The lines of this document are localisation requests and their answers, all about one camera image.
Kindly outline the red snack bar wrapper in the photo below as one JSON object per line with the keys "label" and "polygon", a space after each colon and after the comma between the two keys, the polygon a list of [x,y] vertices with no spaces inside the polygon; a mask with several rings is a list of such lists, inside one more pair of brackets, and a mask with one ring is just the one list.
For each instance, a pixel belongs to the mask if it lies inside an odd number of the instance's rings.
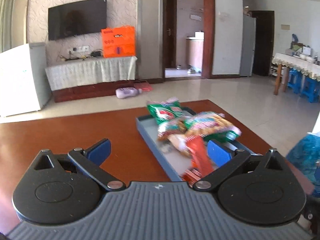
{"label": "red snack bar wrapper", "polygon": [[191,157],[191,167],[184,172],[182,179],[192,187],[200,179],[211,174],[214,168],[202,137],[189,137],[186,148]]}

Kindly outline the white brown snack packet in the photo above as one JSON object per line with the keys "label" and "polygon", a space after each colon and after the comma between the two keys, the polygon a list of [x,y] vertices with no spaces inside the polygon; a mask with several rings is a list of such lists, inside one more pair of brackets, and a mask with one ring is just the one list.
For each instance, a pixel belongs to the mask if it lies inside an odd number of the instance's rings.
{"label": "white brown snack packet", "polygon": [[168,141],[185,157],[191,158],[191,152],[187,143],[194,139],[194,136],[185,136],[184,134],[171,134],[168,136]]}

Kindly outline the green shrimp chips bag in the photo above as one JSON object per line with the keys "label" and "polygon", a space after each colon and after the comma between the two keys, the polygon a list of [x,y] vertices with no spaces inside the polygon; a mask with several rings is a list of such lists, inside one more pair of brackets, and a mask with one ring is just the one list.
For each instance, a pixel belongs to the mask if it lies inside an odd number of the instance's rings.
{"label": "green shrimp chips bag", "polygon": [[184,122],[191,118],[191,115],[187,115],[182,110],[180,101],[175,97],[161,102],[148,101],[146,106],[159,126],[177,125],[179,121]]}

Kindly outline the blue shallow tray box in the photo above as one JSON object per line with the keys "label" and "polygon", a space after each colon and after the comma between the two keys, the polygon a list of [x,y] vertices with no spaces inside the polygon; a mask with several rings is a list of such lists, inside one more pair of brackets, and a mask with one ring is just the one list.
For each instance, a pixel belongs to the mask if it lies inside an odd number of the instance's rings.
{"label": "blue shallow tray box", "polygon": [[[182,108],[187,115],[196,115],[189,108]],[[137,128],[159,164],[172,181],[184,181],[184,172],[191,167],[191,158],[185,157],[167,140],[158,140],[158,124],[151,114],[137,118]],[[205,147],[209,141],[204,140]]]}

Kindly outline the blue plastic bag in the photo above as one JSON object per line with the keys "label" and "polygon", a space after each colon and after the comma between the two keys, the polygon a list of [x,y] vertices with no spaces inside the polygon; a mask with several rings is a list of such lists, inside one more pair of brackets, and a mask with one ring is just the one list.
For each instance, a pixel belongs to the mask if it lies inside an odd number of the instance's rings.
{"label": "blue plastic bag", "polygon": [[319,133],[308,133],[286,156],[313,183],[312,195],[316,198],[319,198],[319,141]]}

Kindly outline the cabinet with lace cloth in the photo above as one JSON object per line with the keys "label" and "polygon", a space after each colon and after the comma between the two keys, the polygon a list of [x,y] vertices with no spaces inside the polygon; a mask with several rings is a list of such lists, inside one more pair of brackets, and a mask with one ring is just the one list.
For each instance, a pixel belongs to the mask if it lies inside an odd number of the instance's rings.
{"label": "cabinet with lace cloth", "polygon": [[46,68],[55,102],[112,96],[136,79],[135,56],[60,62]]}

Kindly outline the pink floor mat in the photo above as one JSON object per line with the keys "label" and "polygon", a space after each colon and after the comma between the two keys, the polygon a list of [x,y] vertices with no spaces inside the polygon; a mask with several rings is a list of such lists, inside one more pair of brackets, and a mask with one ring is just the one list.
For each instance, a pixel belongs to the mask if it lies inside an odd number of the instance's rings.
{"label": "pink floor mat", "polygon": [[134,87],[141,92],[150,92],[153,90],[152,86],[148,83],[148,81],[135,81]]}

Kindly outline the white chest freezer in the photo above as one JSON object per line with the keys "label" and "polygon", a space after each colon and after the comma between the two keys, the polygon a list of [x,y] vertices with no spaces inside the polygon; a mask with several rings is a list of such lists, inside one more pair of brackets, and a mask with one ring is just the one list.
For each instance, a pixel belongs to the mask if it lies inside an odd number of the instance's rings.
{"label": "white chest freezer", "polygon": [[46,68],[43,42],[1,53],[1,117],[43,109],[52,96]]}

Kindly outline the orange gift box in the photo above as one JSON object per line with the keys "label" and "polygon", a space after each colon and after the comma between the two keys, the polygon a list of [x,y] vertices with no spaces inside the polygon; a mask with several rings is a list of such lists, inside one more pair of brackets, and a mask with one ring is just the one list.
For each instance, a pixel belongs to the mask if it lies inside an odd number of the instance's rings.
{"label": "orange gift box", "polygon": [[125,25],[117,28],[101,29],[103,57],[127,57],[136,55],[136,30]]}

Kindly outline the dining table with cloth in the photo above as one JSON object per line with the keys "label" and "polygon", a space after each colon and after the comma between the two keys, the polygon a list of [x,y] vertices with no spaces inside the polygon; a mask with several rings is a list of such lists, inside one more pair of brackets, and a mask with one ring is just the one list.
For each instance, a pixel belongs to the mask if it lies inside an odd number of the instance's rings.
{"label": "dining table with cloth", "polygon": [[300,57],[276,53],[272,63],[277,66],[274,95],[278,95],[280,86],[283,92],[290,87],[295,94],[306,96],[309,102],[319,97],[319,65]]}

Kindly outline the grey refrigerator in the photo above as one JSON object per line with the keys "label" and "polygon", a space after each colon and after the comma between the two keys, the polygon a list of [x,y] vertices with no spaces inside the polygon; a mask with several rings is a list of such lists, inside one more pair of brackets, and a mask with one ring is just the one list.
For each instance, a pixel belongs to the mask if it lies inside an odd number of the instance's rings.
{"label": "grey refrigerator", "polygon": [[255,54],[256,19],[243,16],[242,53],[240,63],[240,76],[252,76]]}

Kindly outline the white wall power strip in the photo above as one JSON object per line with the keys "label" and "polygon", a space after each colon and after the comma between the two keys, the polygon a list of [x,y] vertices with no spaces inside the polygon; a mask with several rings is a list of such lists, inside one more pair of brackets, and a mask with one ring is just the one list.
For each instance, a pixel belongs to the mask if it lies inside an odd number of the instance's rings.
{"label": "white wall power strip", "polygon": [[83,54],[89,52],[89,46],[79,46],[68,49],[68,54]]}

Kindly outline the black wall television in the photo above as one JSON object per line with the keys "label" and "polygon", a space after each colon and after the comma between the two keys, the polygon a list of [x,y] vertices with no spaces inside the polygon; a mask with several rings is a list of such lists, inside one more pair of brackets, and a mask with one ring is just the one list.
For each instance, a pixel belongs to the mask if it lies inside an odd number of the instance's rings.
{"label": "black wall television", "polygon": [[83,0],[48,9],[48,40],[99,33],[107,27],[107,0]]}

